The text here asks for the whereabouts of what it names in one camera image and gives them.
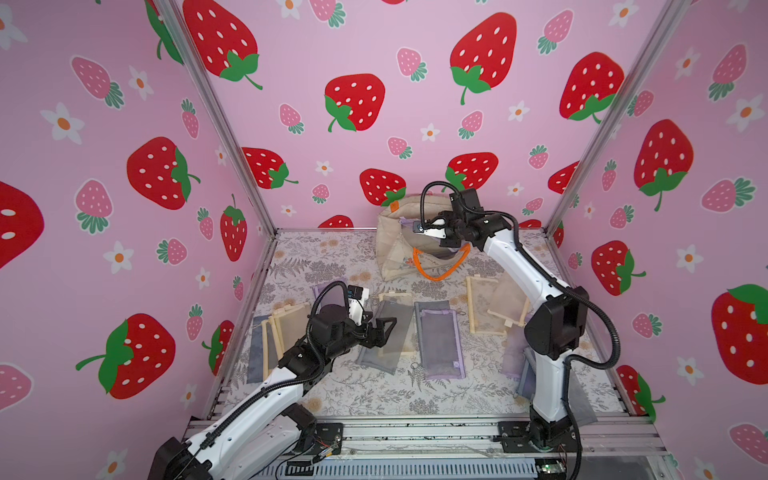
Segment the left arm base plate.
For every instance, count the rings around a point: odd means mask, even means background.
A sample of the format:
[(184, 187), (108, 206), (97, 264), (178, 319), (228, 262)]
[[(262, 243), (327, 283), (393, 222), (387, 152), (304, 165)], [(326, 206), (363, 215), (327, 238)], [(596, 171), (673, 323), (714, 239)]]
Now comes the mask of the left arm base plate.
[(281, 456), (298, 454), (308, 450), (307, 455), (339, 455), (343, 444), (344, 424), (340, 422), (320, 421), (309, 432), (303, 431), (297, 439), (281, 448)]

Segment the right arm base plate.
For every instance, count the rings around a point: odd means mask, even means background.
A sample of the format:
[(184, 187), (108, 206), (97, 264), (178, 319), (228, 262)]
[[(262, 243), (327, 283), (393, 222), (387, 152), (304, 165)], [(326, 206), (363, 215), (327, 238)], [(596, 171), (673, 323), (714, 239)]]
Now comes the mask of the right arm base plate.
[(503, 421), (496, 439), (504, 453), (576, 453), (580, 445), (571, 422)]

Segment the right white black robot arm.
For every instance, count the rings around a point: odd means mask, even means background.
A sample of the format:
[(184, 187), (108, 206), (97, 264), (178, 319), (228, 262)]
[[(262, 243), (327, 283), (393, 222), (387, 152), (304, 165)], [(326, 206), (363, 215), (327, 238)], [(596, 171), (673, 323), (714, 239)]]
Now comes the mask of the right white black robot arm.
[[(472, 245), (498, 263), (531, 302), (533, 316), (524, 327), (535, 353), (536, 390), (530, 408), (529, 441), (536, 449), (556, 448), (564, 438), (579, 437), (569, 400), (572, 364), (596, 370), (613, 368), (620, 358), (618, 331), (609, 316), (581, 287), (557, 279), (528, 252), (520, 225), (511, 214), (485, 210), (474, 189), (460, 190), (447, 181), (428, 183), (420, 194), (416, 233), (440, 240), (442, 246)], [(586, 330), (587, 312), (594, 312), (611, 338), (611, 354), (593, 361), (574, 350)]]

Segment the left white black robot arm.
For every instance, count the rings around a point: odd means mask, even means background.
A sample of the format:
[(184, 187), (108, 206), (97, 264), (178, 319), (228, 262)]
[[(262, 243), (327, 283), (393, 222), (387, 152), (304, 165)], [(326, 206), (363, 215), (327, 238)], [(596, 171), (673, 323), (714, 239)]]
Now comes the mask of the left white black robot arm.
[(321, 293), (333, 289), (343, 293), (342, 304), (315, 300), (304, 334), (261, 385), (203, 432), (161, 445), (150, 478), (250, 479), (293, 449), (313, 448), (317, 420), (301, 399), (331, 372), (337, 357), (355, 346), (385, 346), (398, 323), (364, 309), (366, 289), (334, 281)]

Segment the grey mesh pencil pouch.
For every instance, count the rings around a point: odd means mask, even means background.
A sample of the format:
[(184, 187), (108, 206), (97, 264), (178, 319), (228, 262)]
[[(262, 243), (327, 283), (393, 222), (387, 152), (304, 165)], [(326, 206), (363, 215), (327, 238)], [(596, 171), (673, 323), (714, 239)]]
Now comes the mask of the grey mesh pencil pouch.
[(414, 317), (414, 301), (410, 297), (390, 296), (379, 301), (374, 319), (383, 325), (382, 346), (362, 348), (356, 360), (361, 367), (394, 375)]

